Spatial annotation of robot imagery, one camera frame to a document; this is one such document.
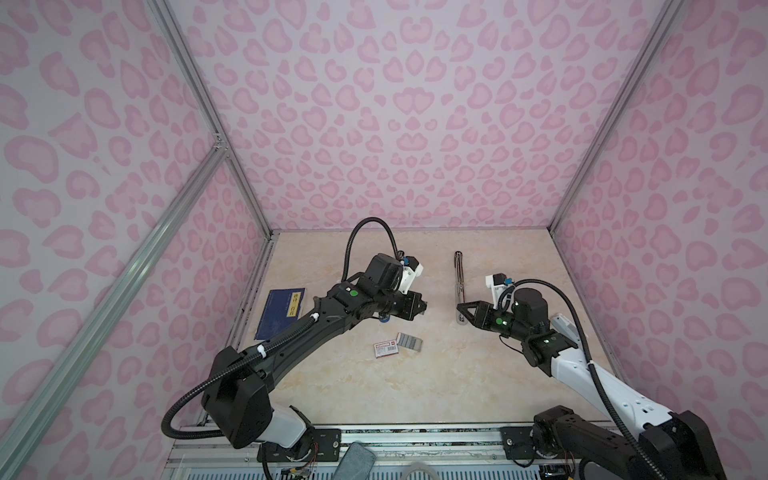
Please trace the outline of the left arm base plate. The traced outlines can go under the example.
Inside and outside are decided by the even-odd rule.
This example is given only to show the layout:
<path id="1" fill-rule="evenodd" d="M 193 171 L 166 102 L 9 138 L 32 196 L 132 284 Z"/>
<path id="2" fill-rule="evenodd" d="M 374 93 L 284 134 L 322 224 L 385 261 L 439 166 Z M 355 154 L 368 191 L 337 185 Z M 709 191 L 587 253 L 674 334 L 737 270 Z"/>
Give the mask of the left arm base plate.
<path id="1" fill-rule="evenodd" d="M 319 463 L 337 462 L 341 448 L 340 429 L 309 428 L 292 447 L 282 447 L 276 443 L 265 442 L 259 448 L 257 460 L 268 463 Z"/>

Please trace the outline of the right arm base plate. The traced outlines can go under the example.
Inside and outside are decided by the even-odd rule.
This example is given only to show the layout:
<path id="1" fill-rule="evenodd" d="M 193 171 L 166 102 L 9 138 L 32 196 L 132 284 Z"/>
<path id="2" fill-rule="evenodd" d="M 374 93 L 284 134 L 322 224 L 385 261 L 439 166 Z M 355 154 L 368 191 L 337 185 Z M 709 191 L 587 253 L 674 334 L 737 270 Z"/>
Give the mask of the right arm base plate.
<path id="1" fill-rule="evenodd" d="M 499 432 L 507 460 L 527 467 L 538 459 L 531 426 L 503 426 Z"/>

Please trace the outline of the red white staple box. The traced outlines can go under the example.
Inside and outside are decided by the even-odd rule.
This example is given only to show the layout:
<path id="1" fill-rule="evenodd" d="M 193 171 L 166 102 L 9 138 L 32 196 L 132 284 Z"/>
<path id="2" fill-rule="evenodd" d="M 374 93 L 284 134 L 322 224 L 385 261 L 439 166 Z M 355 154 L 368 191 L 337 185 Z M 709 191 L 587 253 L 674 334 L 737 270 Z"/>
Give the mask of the red white staple box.
<path id="1" fill-rule="evenodd" d="M 396 340 L 386 340 L 375 343 L 373 345 L 373 351 L 374 356 L 379 359 L 397 355 L 399 353 L 399 346 Z"/>

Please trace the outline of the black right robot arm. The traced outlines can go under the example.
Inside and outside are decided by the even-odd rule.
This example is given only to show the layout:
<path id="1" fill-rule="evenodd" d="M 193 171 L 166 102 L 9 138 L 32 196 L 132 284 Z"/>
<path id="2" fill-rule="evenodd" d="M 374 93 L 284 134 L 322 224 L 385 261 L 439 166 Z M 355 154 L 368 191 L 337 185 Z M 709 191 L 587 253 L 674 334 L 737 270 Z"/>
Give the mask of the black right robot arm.
<path id="1" fill-rule="evenodd" d="M 541 457 L 572 453 L 622 479 L 723 479 L 726 476 L 706 422 L 655 402 L 602 368 L 593 358 L 575 311 L 552 316 L 539 287 L 526 279 L 496 301 L 463 302 L 456 310 L 474 327 L 519 342 L 528 364 L 580 395 L 606 415 L 612 429 L 565 406 L 533 419 L 531 448 Z"/>

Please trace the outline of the silver staple tray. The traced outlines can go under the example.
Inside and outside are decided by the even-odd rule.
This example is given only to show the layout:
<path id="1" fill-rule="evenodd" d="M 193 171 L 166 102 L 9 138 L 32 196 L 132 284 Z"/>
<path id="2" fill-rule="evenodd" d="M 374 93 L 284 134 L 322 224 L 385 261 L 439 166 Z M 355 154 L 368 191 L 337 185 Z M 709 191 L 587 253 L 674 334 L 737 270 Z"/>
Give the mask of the silver staple tray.
<path id="1" fill-rule="evenodd" d="M 421 338 L 399 332 L 396 337 L 396 344 L 399 348 L 405 348 L 415 352 L 420 352 L 423 348 Z"/>

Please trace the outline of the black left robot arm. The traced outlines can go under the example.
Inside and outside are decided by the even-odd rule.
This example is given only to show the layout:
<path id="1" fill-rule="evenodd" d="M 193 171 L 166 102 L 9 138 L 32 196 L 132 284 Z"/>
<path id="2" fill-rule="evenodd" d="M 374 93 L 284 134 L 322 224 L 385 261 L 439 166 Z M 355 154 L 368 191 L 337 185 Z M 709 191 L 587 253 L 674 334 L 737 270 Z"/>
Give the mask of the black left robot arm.
<path id="1" fill-rule="evenodd" d="M 411 321 L 426 311 L 412 284 L 424 267 L 412 256 L 398 261 L 372 258 L 367 269 L 333 285 L 312 309 L 275 337 L 243 351 L 225 348 L 215 357 L 211 374 L 230 373 L 205 388 L 201 404 L 235 449 L 270 443 L 297 458 L 316 443 L 315 427 L 297 408 L 272 403 L 270 393 L 299 363 L 318 348 L 360 322 L 374 317 Z"/>

